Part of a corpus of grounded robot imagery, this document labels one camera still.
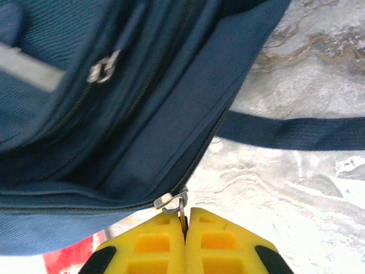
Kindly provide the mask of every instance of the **zipper pull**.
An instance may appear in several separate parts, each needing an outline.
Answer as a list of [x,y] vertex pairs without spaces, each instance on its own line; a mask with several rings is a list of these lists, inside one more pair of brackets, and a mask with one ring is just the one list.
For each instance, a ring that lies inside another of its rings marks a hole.
[[91,67],[89,77],[87,78],[88,83],[104,83],[111,78],[115,71],[115,65],[120,56],[132,44],[138,27],[142,23],[146,10],[146,2],[140,1],[133,10],[131,17],[125,25],[125,28],[123,28],[122,33],[118,37],[118,40],[113,48],[113,54],[110,57],[101,59],[97,64]]
[[[170,205],[172,202],[178,202],[178,206],[172,209],[166,208],[166,206]],[[156,209],[161,209],[167,214],[174,214],[176,212],[181,211],[181,206],[184,208],[188,204],[188,189],[184,187],[179,194],[176,196],[172,196],[171,193],[166,193],[163,196],[159,197],[153,202],[153,205]]]

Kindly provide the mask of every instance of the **black strap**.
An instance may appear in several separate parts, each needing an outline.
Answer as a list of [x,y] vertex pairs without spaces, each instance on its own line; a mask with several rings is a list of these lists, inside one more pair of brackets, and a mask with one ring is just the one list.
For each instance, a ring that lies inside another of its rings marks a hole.
[[365,117],[275,120],[229,111],[217,136],[284,150],[365,150]]

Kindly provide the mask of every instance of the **navy blue bag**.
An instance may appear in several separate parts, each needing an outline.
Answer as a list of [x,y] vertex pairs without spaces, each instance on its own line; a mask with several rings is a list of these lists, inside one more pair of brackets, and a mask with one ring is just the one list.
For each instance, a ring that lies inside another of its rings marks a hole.
[[272,146],[228,109],[289,3],[17,1],[4,51],[60,82],[0,66],[0,254],[63,248],[178,194],[227,115],[219,135]]

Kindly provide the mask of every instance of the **stone floor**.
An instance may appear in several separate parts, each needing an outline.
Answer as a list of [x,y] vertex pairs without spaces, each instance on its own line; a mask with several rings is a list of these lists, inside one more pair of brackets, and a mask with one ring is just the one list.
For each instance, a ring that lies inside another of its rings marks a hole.
[[[365,116],[365,1],[293,0],[232,109],[281,119]],[[188,208],[272,241],[296,274],[365,273],[365,151],[281,151],[215,138],[188,187]],[[155,214],[138,212],[112,232]]]

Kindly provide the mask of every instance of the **marble floor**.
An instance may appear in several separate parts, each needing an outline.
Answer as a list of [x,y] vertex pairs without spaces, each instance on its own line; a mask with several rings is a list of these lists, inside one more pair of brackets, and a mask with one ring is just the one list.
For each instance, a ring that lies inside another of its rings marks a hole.
[[[293,0],[232,109],[365,116],[365,1]],[[188,183],[202,207],[272,241],[296,274],[365,273],[365,151],[270,150],[215,138]],[[140,211],[114,235],[156,214]]]

